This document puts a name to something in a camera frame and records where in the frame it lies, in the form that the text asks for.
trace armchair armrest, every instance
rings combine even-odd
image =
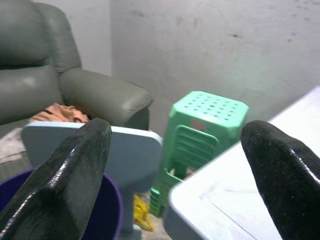
[[[67,105],[114,126],[125,126],[152,103],[150,92],[140,86],[81,68],[61,74],[59,83]]]

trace green leather armchair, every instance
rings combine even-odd
[[[114,126],[147,130],[151,102],[140,86],[81,68],[60,9],[0,0],[0,138],[53,103],[76,106]]]

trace purple bucket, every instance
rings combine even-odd
[[[33,169],[0,184],[0,212],[24,184]],[[117,239],[122,225],[123,204],[117,185],[104,174],[82,240]]]

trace concrete floor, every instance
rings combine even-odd
[[[168,236],[164,227],[163,219],[149,214],[150,220],[153,224],[153,231],[142,230],[142,239],[143,240],[169,240],[171,237]]]

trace orange cloth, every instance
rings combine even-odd
[[[34,115],[30,122],[72,122],[87,123],[88,116],[77,110],[74,106],[63,106],[57,103],[47,107],[44,111]]]

